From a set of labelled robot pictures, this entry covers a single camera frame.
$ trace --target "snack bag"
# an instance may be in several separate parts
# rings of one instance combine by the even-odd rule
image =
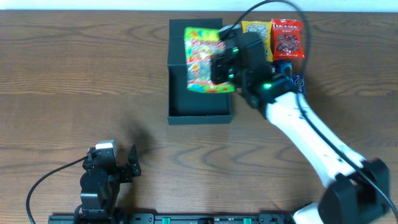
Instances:
[[[224,51],[218,29],[185,28],[185,58],[187,60],[187,89],[199,93],[229,93],[235,87],[229,83],[214,84],[211,81],[211,55]]]
[[[271,51],[271,27],[272,22],[242,21],[243,32],[257,32],[261,36],[266,48],[266,59],[269,62],[273,60]]]
[[[291,19],[273,19],[274,60],[284,58],[304,58],[301,47],[301,21]]]

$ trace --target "wooden table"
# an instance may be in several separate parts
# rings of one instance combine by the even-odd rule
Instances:
[[[105,139],[126,160],[138,145],[142,176],[118,205],[159,213],[294,210],[324,188],[300,151],[244,100],[231,124],[169,126],[169,19],[240,12],[1,11],[0,223],[27,223],[25,199],[48,171]],[[307,100],[359,153],[391,171],[398,203],[397,14],[308,13],[313,48]],[[255,12],[248,20],[292,18]],[[80,204],[81,165],[34,192],[37,223]],[[392,215],[378,223],[393,223]]]

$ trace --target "tabletop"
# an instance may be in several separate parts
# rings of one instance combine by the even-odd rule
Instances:
[[[2,11],[0,223],[27,223],[25,200],[44,174],[115,139],[119,162],[137,145],[142,175],[118,206],[158,213],[295,210],[325,191],[275,126],[233,94],[230,124],[169,126],[169,19],[241,12]],[[247,20],[298,19],[254,12]],[[381,158],[398,203],[398,16],[309,12],[307,101],[349,146]],[[44,180],[30,201],[37,223],[81,204],[81,164]],[[393,216],[377,223],[393,223]]]

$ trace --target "open box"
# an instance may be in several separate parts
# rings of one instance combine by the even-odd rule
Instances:
[[[169,124],[224,124],[232,120],[229,93],[187,90],[184,31],[186,27],[220,29],[222,19],[172,19],[169,39]]]

